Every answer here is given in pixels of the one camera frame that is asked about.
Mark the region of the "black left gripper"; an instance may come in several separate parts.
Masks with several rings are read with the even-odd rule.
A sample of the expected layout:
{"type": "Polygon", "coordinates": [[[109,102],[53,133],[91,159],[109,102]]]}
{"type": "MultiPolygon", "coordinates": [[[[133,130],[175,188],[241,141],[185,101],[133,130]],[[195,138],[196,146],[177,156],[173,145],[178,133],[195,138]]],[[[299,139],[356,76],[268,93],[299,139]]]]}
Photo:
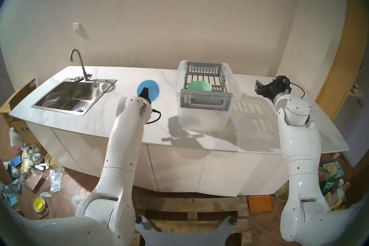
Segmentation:
{"type": "Polygon", "coordinates": [[[142,91],[140,93],[139,100],[142,101],[145,104],[152,104],[150,97],[149,97],[149,88],[143,87],[142,91]]]}

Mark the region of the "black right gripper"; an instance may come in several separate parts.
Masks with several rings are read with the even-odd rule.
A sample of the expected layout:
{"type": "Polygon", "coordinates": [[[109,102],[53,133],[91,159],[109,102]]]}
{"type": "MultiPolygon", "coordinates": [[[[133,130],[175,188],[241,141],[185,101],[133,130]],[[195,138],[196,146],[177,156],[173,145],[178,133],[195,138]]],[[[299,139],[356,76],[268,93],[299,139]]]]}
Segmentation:
{"type": "Polygon", "coordinates": [[[259,80],[255,82],[256,93],[260,96],[274,101],[279,95],[286,95],[291,93],[290,81],[273,81],[269,84],[263,85],[259,80]]]}

